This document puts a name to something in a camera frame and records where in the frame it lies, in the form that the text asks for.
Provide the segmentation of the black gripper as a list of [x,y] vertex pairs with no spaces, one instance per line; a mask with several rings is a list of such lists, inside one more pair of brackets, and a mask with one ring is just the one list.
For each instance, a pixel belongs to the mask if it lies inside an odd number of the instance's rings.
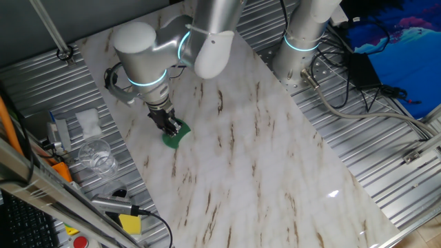
[[171,103],[163,105],[149,105],[148,116],[155,122],[157,128],[164,131],[168,136],[176,136],[182,128],[182,122],[174,118],[174,108]]

